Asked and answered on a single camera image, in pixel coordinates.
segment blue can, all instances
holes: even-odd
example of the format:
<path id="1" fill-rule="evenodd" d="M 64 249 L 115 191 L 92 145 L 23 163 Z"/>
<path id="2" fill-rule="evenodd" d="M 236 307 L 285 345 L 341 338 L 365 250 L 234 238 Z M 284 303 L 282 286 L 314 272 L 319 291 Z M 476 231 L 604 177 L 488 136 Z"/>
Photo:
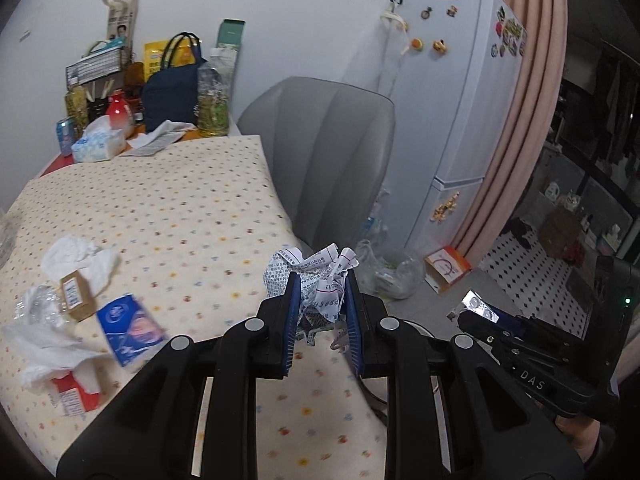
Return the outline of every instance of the blue can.
<path id="1" fill-rule="evenodd" d="M 71 155 L 71 146 L 75 141 L 74 120 L 71 117 L 62 119 L 56 124 L 56 135 L 62 156 Z"/>

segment gray chair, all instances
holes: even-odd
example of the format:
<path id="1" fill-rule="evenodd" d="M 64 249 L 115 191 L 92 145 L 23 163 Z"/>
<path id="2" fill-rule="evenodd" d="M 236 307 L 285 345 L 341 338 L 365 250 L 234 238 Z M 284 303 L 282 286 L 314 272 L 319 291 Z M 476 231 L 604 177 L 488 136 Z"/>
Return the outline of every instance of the gray chair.
<path id="1" fill-rule="evenodd" d="M 314 251 L 358 241 L 385 176 L 394 126 L 389 99 L 308 77 L 270 88 L 238 121 L 243 135 L 260 135 L 293 232 Z"/>

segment tablecloth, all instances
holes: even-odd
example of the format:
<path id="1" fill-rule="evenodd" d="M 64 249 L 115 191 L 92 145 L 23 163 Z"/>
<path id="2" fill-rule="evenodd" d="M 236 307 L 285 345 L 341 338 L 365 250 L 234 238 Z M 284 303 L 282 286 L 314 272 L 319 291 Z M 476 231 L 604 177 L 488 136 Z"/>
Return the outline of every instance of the tablecloth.
<path id="1" fill-rule="evenodd" d="M 117 157 L 76 164 L 27 184 L 10 211 L 20 225 L 0 270 L 0 324 L 12 322 L 18 298 L 46 282 L 40 260 L 65 234 L 113 247 L 120 261 L 106 304 L 131 293 L 169 336 L 220 336 L 254 316 L 266 297 L 262 272 L 283 244 L 295 245 L 273 189 L 259 137 L 189 140 L 152 158 Z M 95 316 L 74 327 L 105 353 L 98 373 L 102 406 L 133 377 L 108 355 Z M 283 381 L 257 386 L 261 479 L 382 478 L 385 428 L 370 412 L 345 359 L 296 345 Z M 52 471 L 100 409 L 63 416 L 46 396 L 20 386 L 24 359 L 0 336 L 0 402 L 37 457 Z M 203 434 L 198 434 L 196 446 Z"/>

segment white refrigerator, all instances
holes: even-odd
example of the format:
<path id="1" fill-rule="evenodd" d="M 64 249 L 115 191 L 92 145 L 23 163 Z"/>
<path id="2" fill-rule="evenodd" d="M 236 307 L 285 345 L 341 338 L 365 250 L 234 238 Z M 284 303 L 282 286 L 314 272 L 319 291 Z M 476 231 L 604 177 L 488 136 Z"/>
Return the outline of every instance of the white refrigerator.
<path id="1" fill-rule="evenodd" d="M 395 12 L 412 47 L 401 55 L 389 41 L 380 76 L 378 92 L 396 107 L 380 218 L 387 249 L 426 256 L 452 242 L 478 193 L 526 32 L 503 0 L 403 0 Z"/>

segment red packet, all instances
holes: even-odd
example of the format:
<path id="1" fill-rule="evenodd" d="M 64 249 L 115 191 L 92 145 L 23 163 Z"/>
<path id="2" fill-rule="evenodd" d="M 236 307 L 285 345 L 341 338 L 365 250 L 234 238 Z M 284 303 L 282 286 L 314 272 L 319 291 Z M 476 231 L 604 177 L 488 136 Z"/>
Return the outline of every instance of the red packet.
<path id="1" fill-rule="evenodd" d="M 76 381 L 72 372 L 62 379 L 52 379 L 58 389 L 58 398 L 65 410 L 65 415 L 81 415 L 98 407 L 100 394 L 88 394 Z"/>

